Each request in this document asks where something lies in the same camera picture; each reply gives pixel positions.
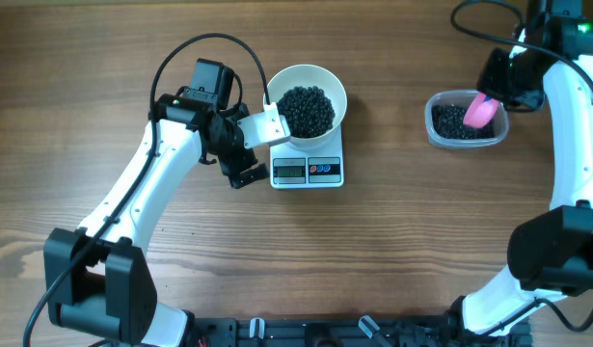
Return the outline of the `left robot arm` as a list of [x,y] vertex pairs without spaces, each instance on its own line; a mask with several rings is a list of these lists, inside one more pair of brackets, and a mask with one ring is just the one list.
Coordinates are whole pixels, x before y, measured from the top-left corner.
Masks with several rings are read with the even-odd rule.
[[113,346],[188,346],[195,316],[159,302],[147,251],[181,180],[213,155],[234,189],[268,177],[254,149],[289,139],[276,103],[249,113],[229,104],[235,73],[198,60],[190,85],[150,100],[149,122],[133,158],[103,202],[74,231],[54,229],[43,247],[40,306],[61,328]]

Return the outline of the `pink scoop with blue handle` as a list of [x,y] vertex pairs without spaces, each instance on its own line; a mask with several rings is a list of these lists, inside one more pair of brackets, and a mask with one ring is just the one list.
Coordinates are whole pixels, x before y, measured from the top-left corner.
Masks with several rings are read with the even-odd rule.
[[463,124],[475,129],[483,128],[493,119],[498,108],[498,100],[478,93],[463,118]]

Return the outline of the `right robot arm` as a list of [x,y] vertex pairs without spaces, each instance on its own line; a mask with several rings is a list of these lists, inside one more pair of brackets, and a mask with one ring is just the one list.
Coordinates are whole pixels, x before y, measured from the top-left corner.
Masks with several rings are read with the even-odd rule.
[[504,268],[457,302],[457,335],[505,336],[539,307],[593,290],[593,21],[579,1],[532,1],[512,39],[496,38],[464,118],[486,125],[499,106],[552,116],[549,210],[515,228]]

